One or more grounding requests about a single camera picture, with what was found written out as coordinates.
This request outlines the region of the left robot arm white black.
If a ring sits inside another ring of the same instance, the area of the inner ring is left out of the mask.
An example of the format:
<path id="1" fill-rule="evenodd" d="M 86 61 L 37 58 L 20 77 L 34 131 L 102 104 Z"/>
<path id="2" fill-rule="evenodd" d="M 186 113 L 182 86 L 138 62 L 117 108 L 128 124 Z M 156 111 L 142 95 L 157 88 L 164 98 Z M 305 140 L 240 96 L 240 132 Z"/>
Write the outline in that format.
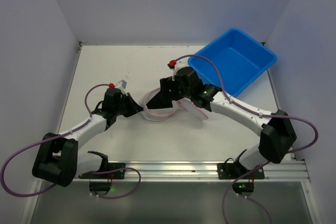
<path id="1" fill-rule="evenodd" d="M 66 187 L 83 174 L 106 172 L 109 168 L 105 154 L 78 151 L 92 138 L 103 133 L 116 122 L 118 116 L 128 118 L 143 111 L 123 88 L 107 88 L 104 98 L 81 124 L 60 134 L 48 133 L 43 137 L 32 175 L 53 184 Z"/>

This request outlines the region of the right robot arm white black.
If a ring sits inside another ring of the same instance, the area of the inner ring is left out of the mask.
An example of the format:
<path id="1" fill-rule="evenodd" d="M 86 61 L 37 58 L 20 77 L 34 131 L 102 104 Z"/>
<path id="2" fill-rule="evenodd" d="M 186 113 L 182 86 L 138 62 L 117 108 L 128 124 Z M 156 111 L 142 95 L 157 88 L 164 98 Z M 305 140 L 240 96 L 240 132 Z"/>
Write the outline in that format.
<path id="1" fill-rule="evenodd" d="M 255 167 L 270 162 L 279 164 L 297 139 L 286 112 L 276 113 L 257 109 L 223 93 L 213 84 L 204 84 L 196 71 L 183 67 L 171 77 L 160 80 L 159 99 L 162 107 L 172 106 L 173 101 L 189 99 L 196 107 L 224 115 L 247 127 L 257 136 L 259 143 L 242 151 L 228 172 L 241 176 Z"/>

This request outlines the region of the white mesh laundry bag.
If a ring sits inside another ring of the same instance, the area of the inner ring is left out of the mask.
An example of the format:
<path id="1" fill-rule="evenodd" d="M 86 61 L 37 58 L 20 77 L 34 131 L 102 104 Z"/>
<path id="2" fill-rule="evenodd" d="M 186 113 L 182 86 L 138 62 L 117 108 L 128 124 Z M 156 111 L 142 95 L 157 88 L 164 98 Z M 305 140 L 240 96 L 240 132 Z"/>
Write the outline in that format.
<path id="1" fill-rule="evenodd" d="M 191 101 L 186 98 L 183 98 L 178 101 L 173 101 L 173 106 L 167 109 L 149 109 L 147 103 L 158 94 L 160 88 L 156 88 L 152 91 L 146 93 L 140 100 L 140 106 L 143 107 L 142 116 L 147 121 L 152 122 L 162 122 L 173 116 L 179 110 L 185 110 L 192 115 L 200 118 L 201 120 L 207 120 L 208 116 L 198 107 L 196 107 Z"/>

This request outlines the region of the black bra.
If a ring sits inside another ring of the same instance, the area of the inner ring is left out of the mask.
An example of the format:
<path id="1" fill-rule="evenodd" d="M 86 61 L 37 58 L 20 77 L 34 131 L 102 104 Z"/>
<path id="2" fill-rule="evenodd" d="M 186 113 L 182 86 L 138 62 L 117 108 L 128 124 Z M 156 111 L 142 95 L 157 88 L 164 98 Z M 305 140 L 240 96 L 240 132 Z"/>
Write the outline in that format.
<path id="1" fill-rule="evenodd" d="M 169 94 L 159 91 L 154 97 L 152 97 L 148 102 L 145 103 L 148 109 L 167 109 L 172 108 L 172 99 Z"/>

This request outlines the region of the aluminium mounting rail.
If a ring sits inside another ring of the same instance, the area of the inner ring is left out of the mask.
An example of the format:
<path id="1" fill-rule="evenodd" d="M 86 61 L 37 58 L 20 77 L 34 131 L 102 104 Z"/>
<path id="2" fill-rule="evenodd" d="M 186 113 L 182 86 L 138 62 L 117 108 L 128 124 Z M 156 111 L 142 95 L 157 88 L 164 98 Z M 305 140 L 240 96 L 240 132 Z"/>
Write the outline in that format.
<path id="1" fill-rule="evenodd" d="M 109 169 L 121 169 L 112 174 L 113 181 L 135 182 L 141 175 L 143 182 L 232 182 L 234 179 L 219 179 L 217 164 L 219 161 L 203 162 L 142 162 L 128 163 L 110 161 Z M 308 182 L 308 170 L 303 161 L 283 161 L 280 164 L 268 164 L 262 168 L 265 179 L 242 178 L 241 181 L 261 182 Z"/>

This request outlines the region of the blue plastic tub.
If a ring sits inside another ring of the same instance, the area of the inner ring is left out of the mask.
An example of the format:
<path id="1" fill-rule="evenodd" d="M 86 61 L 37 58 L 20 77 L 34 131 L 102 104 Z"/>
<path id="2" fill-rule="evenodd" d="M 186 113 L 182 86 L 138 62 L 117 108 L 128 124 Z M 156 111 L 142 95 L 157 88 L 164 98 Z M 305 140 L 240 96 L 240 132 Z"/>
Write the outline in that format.
<path id="1" fill-rule="evenodd" d="M 196 70 L 204 83 L 220 86 L 239 96 L 252 82 L 276 61 L 277 56 L 267 47 L 238 28 L 231 28 L 190 57 L 188 65 Z"/>

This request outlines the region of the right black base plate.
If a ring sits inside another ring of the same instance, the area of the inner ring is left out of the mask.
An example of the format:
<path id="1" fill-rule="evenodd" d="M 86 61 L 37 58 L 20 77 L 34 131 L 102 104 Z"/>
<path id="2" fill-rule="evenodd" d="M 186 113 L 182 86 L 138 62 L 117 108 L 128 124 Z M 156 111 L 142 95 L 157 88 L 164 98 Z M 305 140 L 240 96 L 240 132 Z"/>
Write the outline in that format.
<path id="1" fill-rule="evenodd" d="M 219 179 L 237 179 L 249 172 L 245 167 L 243 167 L 239 161 L 228 158 L 223 163 L 217 164 L 217 174 Z M 256 172 L 245 176 L 245 179 L 265 179 L 264 170 L 258 169 Z"/>

